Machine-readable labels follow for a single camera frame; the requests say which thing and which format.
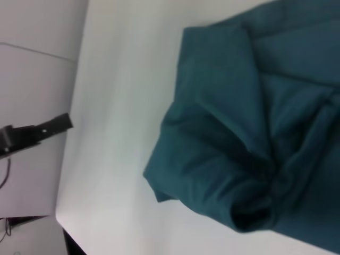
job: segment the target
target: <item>green cloth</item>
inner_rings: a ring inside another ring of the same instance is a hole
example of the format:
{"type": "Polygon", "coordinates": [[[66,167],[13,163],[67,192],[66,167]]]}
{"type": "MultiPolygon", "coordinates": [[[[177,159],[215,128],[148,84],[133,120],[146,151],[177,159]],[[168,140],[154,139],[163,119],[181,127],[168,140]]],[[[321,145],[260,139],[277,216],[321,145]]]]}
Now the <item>green cloth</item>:
{"type": "Polygon", "coordinates": [[[339,0],[187,28],[144,176],[158,201],[340,253],[339,88],[339,0]]]}

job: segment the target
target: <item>garment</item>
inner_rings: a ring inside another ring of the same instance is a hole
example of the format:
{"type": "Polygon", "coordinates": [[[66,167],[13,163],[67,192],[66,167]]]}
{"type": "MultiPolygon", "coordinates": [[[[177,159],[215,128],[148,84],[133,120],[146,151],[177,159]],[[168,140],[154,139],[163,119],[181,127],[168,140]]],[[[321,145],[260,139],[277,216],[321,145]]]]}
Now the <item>garment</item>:
{"type": "Polygon", "coordinates": [[[238,232],[340,253],[340,1],[284,0],[186,28],[144,176],[238,232]]]}

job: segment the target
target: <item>teal fabric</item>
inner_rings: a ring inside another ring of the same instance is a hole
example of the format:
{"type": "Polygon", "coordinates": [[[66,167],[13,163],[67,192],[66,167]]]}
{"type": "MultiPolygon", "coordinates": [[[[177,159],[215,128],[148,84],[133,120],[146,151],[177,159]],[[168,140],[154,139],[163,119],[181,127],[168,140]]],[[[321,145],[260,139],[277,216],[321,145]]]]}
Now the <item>teal fabric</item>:
{"type": "Polygon", "coordinates": [[[340,253],[339,114],[339,0],[187,28],[144,176],[158,201],[340,253]]]}

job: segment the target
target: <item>folded fabric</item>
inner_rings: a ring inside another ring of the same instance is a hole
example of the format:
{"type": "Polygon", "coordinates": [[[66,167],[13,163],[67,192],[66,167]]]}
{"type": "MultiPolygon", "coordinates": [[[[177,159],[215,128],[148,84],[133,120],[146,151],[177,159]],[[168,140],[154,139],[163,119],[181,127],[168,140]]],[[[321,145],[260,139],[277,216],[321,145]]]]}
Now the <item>folded fabric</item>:
{"type": "Polygon", "coordinates": [[[158,201],[340,253],[340,1],[282,0],[184,30],[144,172],[158,201]]]}

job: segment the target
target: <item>white table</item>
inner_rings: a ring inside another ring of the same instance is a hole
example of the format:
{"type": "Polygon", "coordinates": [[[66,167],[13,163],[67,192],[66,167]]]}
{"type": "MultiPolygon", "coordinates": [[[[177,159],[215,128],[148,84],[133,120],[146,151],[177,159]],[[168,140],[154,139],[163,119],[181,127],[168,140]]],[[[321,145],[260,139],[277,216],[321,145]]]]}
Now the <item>white table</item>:
{"type": "Polygon", "coordinates": [[[57,203],[88,255],[327,254],[271,232],[236,234],[178,201],[158,204],[142,178],[173,98],[182,29],[261,1],[90,1],[57,203]]]}

